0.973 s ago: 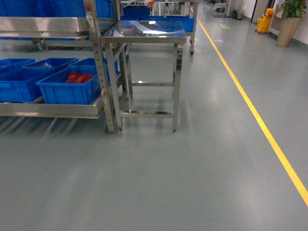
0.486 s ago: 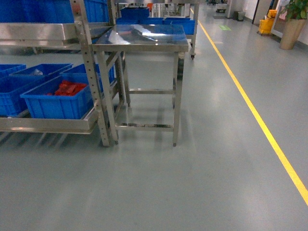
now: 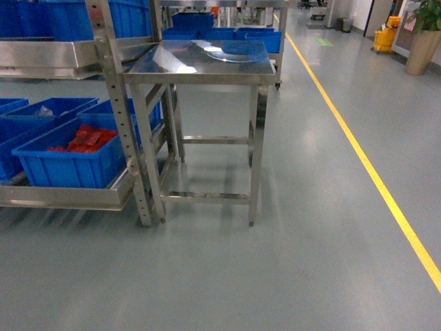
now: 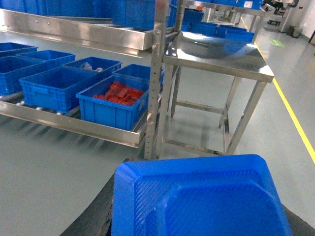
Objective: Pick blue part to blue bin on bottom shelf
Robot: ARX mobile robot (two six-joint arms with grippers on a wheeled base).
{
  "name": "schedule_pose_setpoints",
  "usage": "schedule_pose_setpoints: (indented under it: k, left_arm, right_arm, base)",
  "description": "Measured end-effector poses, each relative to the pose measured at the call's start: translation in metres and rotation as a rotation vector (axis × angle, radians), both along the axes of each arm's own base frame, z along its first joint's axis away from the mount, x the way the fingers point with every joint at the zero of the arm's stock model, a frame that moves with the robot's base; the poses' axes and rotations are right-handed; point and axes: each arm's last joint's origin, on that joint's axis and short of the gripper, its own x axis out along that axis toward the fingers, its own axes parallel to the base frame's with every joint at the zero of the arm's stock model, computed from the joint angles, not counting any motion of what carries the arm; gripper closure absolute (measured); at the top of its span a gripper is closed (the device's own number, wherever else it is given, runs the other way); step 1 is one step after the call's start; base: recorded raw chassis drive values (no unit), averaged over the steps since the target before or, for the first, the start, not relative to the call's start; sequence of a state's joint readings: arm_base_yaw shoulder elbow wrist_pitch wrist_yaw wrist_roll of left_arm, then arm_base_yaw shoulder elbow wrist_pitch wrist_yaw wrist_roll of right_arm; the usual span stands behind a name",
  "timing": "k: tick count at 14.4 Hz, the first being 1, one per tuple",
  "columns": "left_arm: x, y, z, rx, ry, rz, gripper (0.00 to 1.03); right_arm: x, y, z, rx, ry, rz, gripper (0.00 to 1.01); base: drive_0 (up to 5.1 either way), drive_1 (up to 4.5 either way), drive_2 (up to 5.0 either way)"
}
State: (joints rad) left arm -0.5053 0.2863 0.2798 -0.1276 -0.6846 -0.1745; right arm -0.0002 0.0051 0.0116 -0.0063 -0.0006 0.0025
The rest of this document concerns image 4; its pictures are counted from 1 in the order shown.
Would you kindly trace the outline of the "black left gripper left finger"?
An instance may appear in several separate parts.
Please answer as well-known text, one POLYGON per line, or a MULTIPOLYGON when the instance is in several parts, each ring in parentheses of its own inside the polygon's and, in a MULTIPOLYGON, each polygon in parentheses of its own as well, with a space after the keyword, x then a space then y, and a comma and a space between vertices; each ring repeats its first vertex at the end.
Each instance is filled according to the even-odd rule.
POLYGON ((113 213, 114 177, 110 177, 98 195, 62 236, 110 236, 113 213))

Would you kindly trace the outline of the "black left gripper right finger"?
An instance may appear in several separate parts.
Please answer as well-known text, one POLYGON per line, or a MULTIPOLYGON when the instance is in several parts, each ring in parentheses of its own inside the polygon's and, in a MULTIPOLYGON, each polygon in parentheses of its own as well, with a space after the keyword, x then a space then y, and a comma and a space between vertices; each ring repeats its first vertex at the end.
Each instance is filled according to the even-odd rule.
POLYGON ((315 229, 302 218, 283 205, 289 225, 294 236, 315 236, 315 229))

